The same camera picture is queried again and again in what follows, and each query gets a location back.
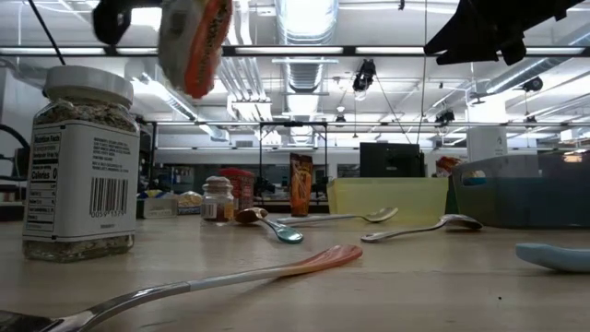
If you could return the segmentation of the yellow plastic bin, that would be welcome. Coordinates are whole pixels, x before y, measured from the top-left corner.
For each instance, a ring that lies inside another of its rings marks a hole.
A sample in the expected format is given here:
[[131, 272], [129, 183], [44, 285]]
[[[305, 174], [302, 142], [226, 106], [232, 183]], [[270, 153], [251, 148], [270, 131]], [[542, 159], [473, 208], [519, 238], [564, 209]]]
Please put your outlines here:
[[394, 223], [430, 226], [445, 212], [448, 188], [447, 178], [336, 178], [326, 190], [332, 214], [398, 208]]

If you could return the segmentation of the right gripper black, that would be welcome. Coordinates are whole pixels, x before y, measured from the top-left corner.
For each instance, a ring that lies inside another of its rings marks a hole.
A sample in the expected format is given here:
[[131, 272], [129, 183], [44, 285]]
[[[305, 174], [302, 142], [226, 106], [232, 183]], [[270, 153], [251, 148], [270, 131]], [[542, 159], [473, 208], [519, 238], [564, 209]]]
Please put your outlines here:
[[513, 65], [526, 55], [527, 30], [550, 18], [566, 18], [567, 10], [583, 1], [459, 0], [454, 14], [423, 50], [442, 52], [438, 64], [460, 64], [497, 61], [497, 46], [505, 64]]

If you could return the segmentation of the overhead light bar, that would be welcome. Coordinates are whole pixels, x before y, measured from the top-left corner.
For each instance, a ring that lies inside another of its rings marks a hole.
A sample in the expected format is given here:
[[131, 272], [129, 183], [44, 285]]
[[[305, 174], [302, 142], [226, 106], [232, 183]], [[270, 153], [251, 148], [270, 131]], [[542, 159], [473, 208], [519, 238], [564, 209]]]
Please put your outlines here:
[[[63, 57], [157, 56], [157, 47], [107, 47], [107, 46], [64, 46], [59, 49]], [[421, 57], [423, 49], [418, 46], [256, 46], [226, 45], [222, 54], [228, 57], [242, 56], [335, 56], [335, 57]], [[53, 47], [45, 46], [0, 46], [1, 56], [51, 57], [57, 55]], [[590, 57], [590, 47], [542, 47], [526, 48], [526, 57]]]

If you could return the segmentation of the glass herb jar white lid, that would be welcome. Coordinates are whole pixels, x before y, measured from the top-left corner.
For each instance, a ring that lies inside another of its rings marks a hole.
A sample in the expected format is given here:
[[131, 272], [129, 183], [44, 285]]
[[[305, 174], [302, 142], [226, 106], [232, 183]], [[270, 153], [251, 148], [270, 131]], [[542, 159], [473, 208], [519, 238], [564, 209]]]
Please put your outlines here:
[[136, 232], [140, 128], [132, 84], [81, 65], [49, 69], [33, 118], [22, 232], [26, 258], [127, 253]]

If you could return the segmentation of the orange silver snack bag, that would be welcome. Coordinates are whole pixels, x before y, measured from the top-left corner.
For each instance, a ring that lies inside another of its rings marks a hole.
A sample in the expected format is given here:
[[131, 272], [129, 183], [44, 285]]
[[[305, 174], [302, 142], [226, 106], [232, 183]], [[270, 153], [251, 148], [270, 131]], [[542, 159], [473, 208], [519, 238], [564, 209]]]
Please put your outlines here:
[[232, 0], [163, 0], [158, 59], [176, 89], [200, 99], [214, 88], [232, 12]]

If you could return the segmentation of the plain silver metal spoon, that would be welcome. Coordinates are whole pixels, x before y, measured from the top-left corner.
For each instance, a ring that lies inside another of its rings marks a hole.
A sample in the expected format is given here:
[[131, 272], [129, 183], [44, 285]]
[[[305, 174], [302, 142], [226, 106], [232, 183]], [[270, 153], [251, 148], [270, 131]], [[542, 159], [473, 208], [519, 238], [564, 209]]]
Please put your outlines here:
[[409, 235], [414, 233], [435, 231], [447, 226], [463, 227], [469, 230], [480, 230], [483, 225], [477, 220], [461, 214], [445, 214], [439, 217], [436, 224], [426, 228], [420, 228], [415, 230], [404, 230], [404, 231], [383, 231], [366, 234], [360, 237], [360, 240], [364, 243], [378, 243], [396, 236]]

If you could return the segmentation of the grey plastic bin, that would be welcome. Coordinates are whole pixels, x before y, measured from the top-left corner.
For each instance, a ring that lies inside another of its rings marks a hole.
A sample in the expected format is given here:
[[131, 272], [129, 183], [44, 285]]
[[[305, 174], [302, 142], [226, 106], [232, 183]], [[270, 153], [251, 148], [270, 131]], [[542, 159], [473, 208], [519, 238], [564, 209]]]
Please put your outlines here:
[[590, 229], [590, 155], [505, 155], [460, 164], [460, 214], [503, 229]]

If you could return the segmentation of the orange brown seasoning packet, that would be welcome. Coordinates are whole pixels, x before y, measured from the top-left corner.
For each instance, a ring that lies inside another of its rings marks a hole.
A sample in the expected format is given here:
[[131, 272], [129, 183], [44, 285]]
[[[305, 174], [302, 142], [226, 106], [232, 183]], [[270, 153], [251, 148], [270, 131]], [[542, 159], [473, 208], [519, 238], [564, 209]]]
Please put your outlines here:
[[306, 217], [309, 213], [313, 183], [313, 158], [289, 154], [290, 213], [292, 217]]

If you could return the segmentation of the small glass spice jar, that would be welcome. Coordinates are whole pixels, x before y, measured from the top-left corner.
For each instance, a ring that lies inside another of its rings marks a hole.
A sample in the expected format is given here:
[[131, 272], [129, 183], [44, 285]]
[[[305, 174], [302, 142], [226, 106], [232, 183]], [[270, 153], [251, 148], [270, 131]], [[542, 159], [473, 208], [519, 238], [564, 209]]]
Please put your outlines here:
[[229, 222], [234, 219], [233, 186], [222, 176], [210, 176], [202, 186], [204, 194], [201, 217], [207, 221]]

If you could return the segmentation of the red lid spice tin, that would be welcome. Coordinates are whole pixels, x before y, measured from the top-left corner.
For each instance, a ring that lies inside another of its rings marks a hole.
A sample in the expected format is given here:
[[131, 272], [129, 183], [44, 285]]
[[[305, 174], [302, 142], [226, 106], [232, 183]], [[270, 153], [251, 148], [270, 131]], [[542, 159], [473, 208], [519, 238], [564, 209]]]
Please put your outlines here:
[[254, 206], [255, 176], [253, 173], [237, 168], [225, 168], [221, 169], [219, 174], [227, 178], [232, 185], [235, 213]]

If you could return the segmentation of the black monitor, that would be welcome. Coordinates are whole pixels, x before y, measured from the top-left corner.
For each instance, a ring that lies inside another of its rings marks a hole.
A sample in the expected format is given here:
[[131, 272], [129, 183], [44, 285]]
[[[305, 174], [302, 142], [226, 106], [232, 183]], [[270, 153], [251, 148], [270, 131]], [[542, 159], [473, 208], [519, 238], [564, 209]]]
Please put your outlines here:
[[426, 176], [424, 153], [417, 144], [361, 143], [360, 176], [419, 178]]

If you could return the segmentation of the dark shelving unit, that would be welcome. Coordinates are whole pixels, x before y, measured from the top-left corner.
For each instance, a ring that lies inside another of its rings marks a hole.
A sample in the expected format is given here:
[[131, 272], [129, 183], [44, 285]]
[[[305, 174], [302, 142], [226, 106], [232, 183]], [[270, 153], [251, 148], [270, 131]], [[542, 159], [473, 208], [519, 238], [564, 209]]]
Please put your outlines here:
[[155, 158], [157, 149], [158, 126], [154, 122], [147, 122], [138, 117], [139, 123], [139, 162], [138, 188], [148, 189], [154, 180]]

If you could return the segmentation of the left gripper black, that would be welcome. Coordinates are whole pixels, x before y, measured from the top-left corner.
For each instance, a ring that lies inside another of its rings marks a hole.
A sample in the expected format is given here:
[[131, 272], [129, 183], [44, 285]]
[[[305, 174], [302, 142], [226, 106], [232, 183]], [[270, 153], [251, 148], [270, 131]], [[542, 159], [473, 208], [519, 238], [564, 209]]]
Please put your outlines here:
[[100, 0], [92, 10], [92, 23], [97, 39], [117, 45], [131, 25], [132, 10], [161, 7], [161, 0]]

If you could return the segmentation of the silver ventilation duct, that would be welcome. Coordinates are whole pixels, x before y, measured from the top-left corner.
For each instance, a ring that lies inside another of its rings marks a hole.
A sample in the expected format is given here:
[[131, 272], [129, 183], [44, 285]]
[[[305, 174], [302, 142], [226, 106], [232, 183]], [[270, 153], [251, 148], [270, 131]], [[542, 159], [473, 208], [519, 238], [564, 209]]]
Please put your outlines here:
[[[275, 0], [280, 44], [328, 45], [337, 23], [338, 0]], [[293, 92], [315, 92], [322, 83], [323, 65], [287, 64], [288, 87]]]

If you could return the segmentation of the black background machine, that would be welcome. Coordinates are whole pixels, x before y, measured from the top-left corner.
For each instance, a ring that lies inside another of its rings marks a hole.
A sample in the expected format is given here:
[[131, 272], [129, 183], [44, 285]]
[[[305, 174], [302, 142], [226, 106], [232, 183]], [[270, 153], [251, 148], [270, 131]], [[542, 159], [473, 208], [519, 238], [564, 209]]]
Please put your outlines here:
[[11, 135], [21, 147], [12, 157], [0, 153], [0, 160], [12, 163], [10, 175], [0, 174], [0, 222], [22, 221], [27, 198], [27, 181], [30, 163], [30, 144], [14, 128], [0, 124], [0, 131]]

